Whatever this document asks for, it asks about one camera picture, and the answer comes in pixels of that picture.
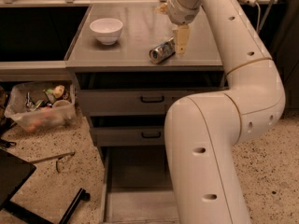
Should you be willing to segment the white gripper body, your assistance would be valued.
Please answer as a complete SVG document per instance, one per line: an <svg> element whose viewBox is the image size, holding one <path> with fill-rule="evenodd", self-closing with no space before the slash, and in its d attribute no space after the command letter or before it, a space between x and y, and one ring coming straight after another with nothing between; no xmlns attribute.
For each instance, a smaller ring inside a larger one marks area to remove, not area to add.
<svg viewBox="0 0 299 224"><path fill-rule="evenodd" d="M187 25L195 19L200 10L200 1L197 0L195 7L185 7L179 0L167 0L166 14L175 25Z"/></svg>

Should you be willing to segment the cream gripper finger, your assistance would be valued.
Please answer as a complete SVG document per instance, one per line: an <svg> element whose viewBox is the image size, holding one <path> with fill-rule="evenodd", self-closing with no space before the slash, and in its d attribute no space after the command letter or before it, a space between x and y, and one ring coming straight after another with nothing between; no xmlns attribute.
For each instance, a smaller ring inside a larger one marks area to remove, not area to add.
<svg viewBox="0 0 299 224"><path fill-rule="evenodd" d="M178 25L173 30L175 51L177 54L183 54L186 51L190 36L190 27L188 25Z"/></svg>
<svg viewBox="0 0 299 224"><path fill-rule="evenodd" d="M155 12L158 14L166 15L167 14L167 3L162 3L159 6L157 6L155 8Z"/></svg>

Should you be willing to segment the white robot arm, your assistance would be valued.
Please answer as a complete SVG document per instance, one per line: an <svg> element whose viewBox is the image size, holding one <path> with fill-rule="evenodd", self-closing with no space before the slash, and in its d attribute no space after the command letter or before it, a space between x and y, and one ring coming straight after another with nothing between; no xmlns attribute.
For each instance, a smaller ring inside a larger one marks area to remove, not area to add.
<svg viewBox="0 0 299 224"><path fill-rule="evenodd" d="M164 124L179 224L250 224L232 147L272 128L285 91L267 48L236 0L168 0L174 24L199 10L216 41L228 87L174 102Z"/></svg>

